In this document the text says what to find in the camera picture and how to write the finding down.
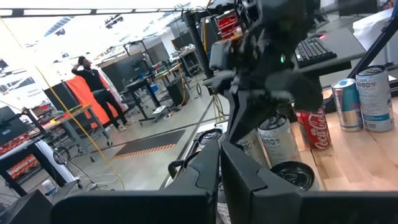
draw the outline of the black shirt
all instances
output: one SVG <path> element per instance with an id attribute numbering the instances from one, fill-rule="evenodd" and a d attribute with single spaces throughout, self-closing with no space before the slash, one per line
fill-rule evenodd
<path id="1" fill-rule="evenodd" d="M 87 85 L 90 88 L 91 92 L 94 92 L 95 90 L 105 89 L 100 79 L 100 74 L 95 69 L 91 70 L 84 69 L 82 71 L 78 71 L 77 69 L 72 69 L 72 73 L 83 77 L 86 80 Z"/>

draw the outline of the gray floor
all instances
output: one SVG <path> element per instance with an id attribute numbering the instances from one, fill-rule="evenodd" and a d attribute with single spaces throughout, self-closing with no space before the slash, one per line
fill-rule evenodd
<path id="1" fill-rule="evenodd" d="M 330 23 L 326 26 L 322 27 L 320 30 L 333 30 L 339 27 L 352 27 L 352 22 L 360 19 L 357 17 L 343 17 L 341 19 L 338 16 L 331 15 L 329 16 Z M 329 75 L 325 75 L 321 77 L 321 83 L 323 86 L 330 86 L 333 82 L 346 78 L 349 70 L 333 73 Z M 204 78 L 204 75 L 198 75 L 199 83 L 201 83 L 200 79 Z M 181 111 L 173 113 L 171 118 L 167 120 L 160 119 L 157 123 L 153 123 L 152 121 L 145 122 L 143 126 L 139 123 L 134 123 L 132 126 L 128 127 L 128 130 L 123 133 L 118 133 L 114 128 L 109 130 L 109 133 L 112 137 L 114 145 L 118 145 L 112 147 L 110 149 L 104 150 L 103 153 L 108 160 L 110 160 L 110 164 L 117 170 L 117 172 L 121 175 L 121 178 L 124 182 L 124 186 L 126 190 L 157 190 L 162 185 L 163 181 L 167 176 L 167 166 L 170 162 L 175 160 L 178 155 L 181 153 L 184 145 L 188 141 L 191 133 L 196 127 L 197 122 L 199 120 L 203 120 L 209 122 L 209 119 L 214 119 L 217 115 L 215 108 L 213 105 L 210 105 L 208 111 L 206 111 L 207 107 L 211 103 L 211 97 L 207 93 L 207 90 L 202 87 L 202 95 L 198 96 L 198 93 L 195 88 L 196 80 L 191 79 L 190 86 L 192 89 L 190 90 L 190 100 L 189 102 L 182 107 Z M 229 104 L 226 99 L 222 96 L 220 97 L 221 104 L 223 107 L 224 114 L 229 113 Z M 151 114 L 151 108 L 154 108 L 151 100 L 145 102 L 149 108 L 145 109 L 148 114 Z M 135 114 L 131 118 L 131 121 L 137 121 L 141 119 L 141 114 Z M 171 129 L 176 129 L 179 127 L 184 127 L 185 133 L 182 138 L 179 140 L 177 145 L 170 149 L 164 149 L 160 151 L 150 152 L 146 154 L 141 154 L 137 156 L 125 157 L 122 159 L 113 159 L 115 153 L 117 153 L 125 144 L 124 142 L 132 141 L 135 139 L 144 138 L 147 136 L 151 136 L 153 134 L 159 134 L 165 131 L 169 131 Z M 99 148 L 106 148 L 106 141 L 104 138 L 100 138 L 96 141 Z M 91 178 L 94 178 L 98 175 L 103 174 L 111 174 L 111 169 L 106 165 L 104 159 L 98 152 L 95 152 L 96 149 L 93 145 L 91 145 L 90 150 L 94 153 L 91 155 L 95 158 L 96 162 L 92 163 L 87 156 L 81 156 L 75 158 L 73 163 L 78 165 L 81 169 L 83 169 Z M 79 176 L 83 176 L 83 174 L 76 170 L 74 167 L 69 166 L 72 171 L 77 173 Z M 48 179 L 49 175 L 45 171 L 40 171 L 38 174 L 34 175 L 27 182 L 23 184 L 23 188 L 27 191 L 31 191 L 34 189 L 43 190 L 41 184 L 44 180 Z M 94 178 L 95 182 L 109 182 L 115 179 L 114 175 L 104 175 L 102 177 Z M 89 182 L 85 179 L 84 184 L 87 185 Z M 116 189 L 122 190 L 122 185 L 120 181 L 114 181 L 112 183 L 107 184 L 105 186 L 107 189 Z M 74 188 L 70 194 L 74 194 L 77 192 L 81 192 L 77 188 Z M 9 204 L 11 201 L 15 200 L 14 196 L 6 196 L 14 195 L 15 193 L 10 191 L 8 187 L 5 187 L 5 184 L 0 184 L 0 203 Z"/>

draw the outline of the black floor mat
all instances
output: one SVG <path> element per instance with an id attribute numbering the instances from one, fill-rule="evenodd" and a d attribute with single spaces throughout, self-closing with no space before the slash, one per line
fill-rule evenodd
<path id="1" fill-rule="evenodd" d="M 185 130 L 180 130 L 153 138 L 129 142 L 120 149 L 118 153 L 116 153 L 114 158 L 119 159 L 127 156 L 135 156 L 147 152 L 169 149 L 178 143 L 184 132 Z"/>

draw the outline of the man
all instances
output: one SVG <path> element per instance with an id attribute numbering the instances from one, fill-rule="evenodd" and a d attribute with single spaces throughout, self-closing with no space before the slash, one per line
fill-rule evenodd
<path id="1" fill-rule="evenodd" d="M 77 68 L 80 65 L 82 65 L 84 69 L 78 71 Z M 94 95 L 95 100 L 105 110 L 106 115 L 108 115 L 108 118 L 111 120 L 115 128 L 117 128 L 121 132 L 125 131 L 127 126 L 131 125 L 131 122 L 127 121 L 124 117 L 122 109 L 120 108 L 112 93 L 109 92 L 102 84 L 98 71 L 95 69 L 91 69 L 91 62 L 89 60 L 87 60 L 83 56 L 80 56 L 78 59 L 78 64 L 75 65 L 72 69 L 72 73 L 85 79 L 88 87 Z M 116 121 L 116 119 L 113 117 L 112 111 L 107 103 L 110 103 L 116 109 L 119 118 L 123 122 L 123 126 L 120 126 L 118 121 Z"/>

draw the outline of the dark pants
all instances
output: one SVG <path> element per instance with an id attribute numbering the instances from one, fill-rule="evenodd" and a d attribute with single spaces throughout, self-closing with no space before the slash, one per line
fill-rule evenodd
<path id="1" fill-rule="evenodd" d="M 109 108 L 107 103 L 112 105 L 113 108 L 118 112 L 119 118 L 122 120 L 123 124 L 127 123 L 127 120 L 123 115 L 123 111 L 120 108 L 119 103 L 113 97 L 112 93 L 110 93 L 109 91 L 104 91 L 104 92 L 101 92 L 101 94 L 94 95 L 94 98 L 98 102 L 98 104 L 101 105 L 101 107 L 105 110 L 106 115 L 108 115 L 108 118 L 111 120 L 111 122 L 115 126 L 115 128 L 119 127 L 119 123 L 113 117 L 112 111 Z"/>

